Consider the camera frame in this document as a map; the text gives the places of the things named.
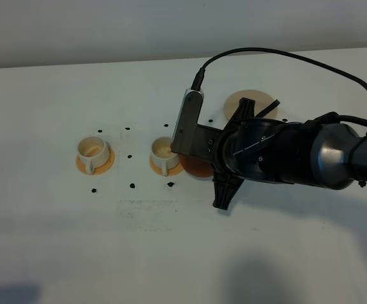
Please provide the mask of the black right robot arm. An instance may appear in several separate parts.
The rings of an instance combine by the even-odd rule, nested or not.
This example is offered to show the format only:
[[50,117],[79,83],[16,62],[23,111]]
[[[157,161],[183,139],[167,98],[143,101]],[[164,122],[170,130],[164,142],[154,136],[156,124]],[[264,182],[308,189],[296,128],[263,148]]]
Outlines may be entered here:
[[266,118],[241,98],[227,126],[209,140],[213,206],[227,210],[244,180],[340,190],[367,183],[367,120],[329,112],[304,123]]

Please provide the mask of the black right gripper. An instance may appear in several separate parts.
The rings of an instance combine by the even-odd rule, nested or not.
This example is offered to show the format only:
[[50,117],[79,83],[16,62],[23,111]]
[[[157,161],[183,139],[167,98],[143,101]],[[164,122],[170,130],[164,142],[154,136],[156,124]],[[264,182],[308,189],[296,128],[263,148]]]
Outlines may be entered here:
[[279,133],[294,123],[267,118],[279,106],[273,101],[255,114],[255,101],[241,98],[240,104],[222,129],[198,124],[195,131],[195,154],[214,169],[213,207],[227,210],[243,181],[284,184],[279,174],[267,165]]

